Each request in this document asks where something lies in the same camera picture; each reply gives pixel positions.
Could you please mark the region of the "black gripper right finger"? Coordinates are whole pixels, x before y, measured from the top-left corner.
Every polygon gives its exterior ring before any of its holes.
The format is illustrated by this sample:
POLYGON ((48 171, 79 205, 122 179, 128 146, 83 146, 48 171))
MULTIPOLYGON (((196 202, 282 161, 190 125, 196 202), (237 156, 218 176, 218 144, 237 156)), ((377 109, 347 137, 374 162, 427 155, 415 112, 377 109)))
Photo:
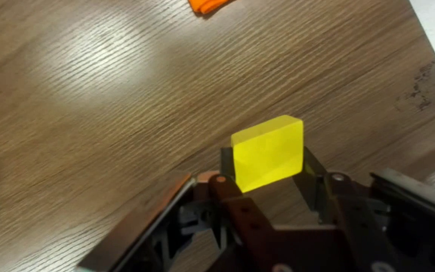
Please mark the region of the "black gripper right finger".
POLYGON ((318 223, 336 227, 344 236, 359 272, 403 272, 406 262, 385 235, 388 205, 369 197, 350 176, 327 171, 308 149, 303 150, 302 173, 292 182, 318 223))

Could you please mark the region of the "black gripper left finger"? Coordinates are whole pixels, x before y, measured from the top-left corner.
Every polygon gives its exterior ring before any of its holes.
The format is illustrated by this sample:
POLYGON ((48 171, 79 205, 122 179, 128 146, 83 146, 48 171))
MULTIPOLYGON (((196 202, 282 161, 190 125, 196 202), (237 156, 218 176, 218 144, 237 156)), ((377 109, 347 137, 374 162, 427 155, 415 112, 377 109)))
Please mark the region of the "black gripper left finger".
POLYGON ((206 272, 303 272, 297 230, 276 230, 234 182, 232 149, 220 150, 220 173, 202 185, 212 209, 212 235, 220 250, 206 272))

